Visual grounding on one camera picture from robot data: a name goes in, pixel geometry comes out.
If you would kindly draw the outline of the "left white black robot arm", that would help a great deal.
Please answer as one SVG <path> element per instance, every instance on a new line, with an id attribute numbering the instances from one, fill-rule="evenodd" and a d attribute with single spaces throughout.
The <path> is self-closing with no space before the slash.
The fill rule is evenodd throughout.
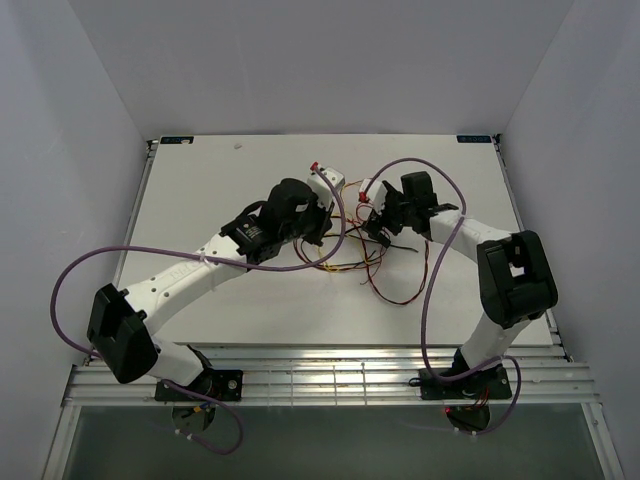
<path id="1" fill-rule="evenodd" d="M 215 394 L 214 369 L 204 355 L 159 334 L 176 314 L 250 266 L 275 258 L 296 239 L 318 244 L 331 227 L 341 173 L 328 168 L 306 181 L 282 180 L 269 197 L 245 208 L 195 254 L 123 290 L 109 284 L 95 295 L 87 337 L 122 384 L 144 375 L 169 380 L 190 399 Z"/>

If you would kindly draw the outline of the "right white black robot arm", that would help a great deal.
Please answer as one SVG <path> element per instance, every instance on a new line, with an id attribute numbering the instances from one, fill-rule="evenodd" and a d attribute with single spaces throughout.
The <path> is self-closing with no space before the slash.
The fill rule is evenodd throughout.
<path id="1" fill-rule="evenodd" d="M 476 265 L 483 313 L 449 369 L 426 369 L 433 380 L 474 397 L 488 384 L 485 370 L 500 365 L 520 333 L 557 304 L 551 268 L 537 233 L 491 227 L 468 217 L 463 204 L 440 202 L 425 171 L 406 174 L 401 183 L 396 189 L 387 181 L 364 180 L 359 199 L 371 212 L 363 228 L 375 239 L 409 228 L 443 253 L 454 250 Z"/>

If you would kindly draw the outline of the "aluminium rail frame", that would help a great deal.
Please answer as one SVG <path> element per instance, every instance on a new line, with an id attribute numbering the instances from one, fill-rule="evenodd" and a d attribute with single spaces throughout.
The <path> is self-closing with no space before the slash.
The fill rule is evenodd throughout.
<path id="1" fill-rule="evenodd" d="M 451 200 L 463 193 L 479 219 L 501 227 L 520 225 L 494 140 L 461 144 L 456 135 L 411 134 L 197 135 L 189 145 L 163 145 L 160 138 L 148 144 L 126 232 L 129 243 L 152 242 L 162 221 L 169 220 L 186 234 L 170 237 L 168 245 L 191 246 L 204 228 L 181 220 L 181 208 L 203 205 L 211 188 L 230 196 L 237 178 L 262 188 L 313 161 L 337 165 L 356 180 L 390 161 L 403 173 L 428 160 L 437 166 L 434 183 L 441 197 Z M 404 325 L 393 333 L 381 323 L 384 309 L 374 307 L 344 279 L 322 275 L 319 283 L 323 297 L 352 316 L 348 323 L 337 316 L 323 320 L 326 334 L 319 339 L 293 332 L 294 316 L 304 307 L 301 300 L 279 310 L 282 332 L 264 339 L 234 327 L 211 326 L 202 317 L 171 326 L 168 334 L 192 340 L 218 366 L 242 369 L 245 408 L 425 407 L 426 401 L 408 384 L 423 365 L 414 341 L 418 323 L 413 311 L 400 312 Z M 589 368 L 568 358 L 551 314 L 517 341 L 506 367 L 511 381 L 522 382 L 518 411 L 541 405 L 554 412 L 576 407 L 599 472 L 607 479 L 623 477 Z"/>

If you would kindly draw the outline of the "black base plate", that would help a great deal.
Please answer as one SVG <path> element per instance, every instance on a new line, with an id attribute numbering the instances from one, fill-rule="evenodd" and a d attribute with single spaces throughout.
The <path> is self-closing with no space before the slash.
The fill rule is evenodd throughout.
<path id="1" fill-rule="evenodd" d="M 159 402 L 187 402 L 201 400 L 203 395 L 222 402 L 240 401 L 244 372 L 242 370 L 206 370 L 186 387 L 178 390 L 159 381 L 154 399 Z"/>
<path id="2" fill-rule="evenodd" d="M 462 380 L 442 383 L 434 380 L 426 369 L 408 382 L 420 390 L 422 400 L 508 400 L 512 390 L 506 369 L 502 365 L 476 372 Z"/>

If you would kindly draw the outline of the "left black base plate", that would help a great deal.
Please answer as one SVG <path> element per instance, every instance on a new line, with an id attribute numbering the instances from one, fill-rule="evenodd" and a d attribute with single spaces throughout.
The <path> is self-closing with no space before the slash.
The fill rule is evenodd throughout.
<path id="1" fill-rule="evenodd" d="M 159 381 L 154 399 L 159 402 L 187 402 L 201 400 L 203 395 L 222 402 L 240 401 L 244 372 L 242 370 L 206 370 L 186 387 L 178 390 Z"/>

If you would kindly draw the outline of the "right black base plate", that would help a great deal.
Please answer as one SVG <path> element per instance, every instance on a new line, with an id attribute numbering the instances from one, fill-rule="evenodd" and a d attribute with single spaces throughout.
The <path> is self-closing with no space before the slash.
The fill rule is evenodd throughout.
<path id="1" fill-rule="evenodd" d="M 420 390 L 422 400 L 508 400 L 512 390 L 506 369 L 502 365 L 476 372 L 462 380 L 442 383 L 434 380 L 426 369 L 408 382 Z"/>

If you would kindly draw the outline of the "left blue label sticker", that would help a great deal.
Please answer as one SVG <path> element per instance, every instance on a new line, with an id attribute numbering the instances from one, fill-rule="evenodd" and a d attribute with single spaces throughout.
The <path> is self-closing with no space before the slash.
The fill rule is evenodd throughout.
<path id="1" fill-rule="evenodd" d="M 189 145 L 193 141 L 193 136 L 163 136 L 160 138 L 159 143 L 163 145 Z"/>

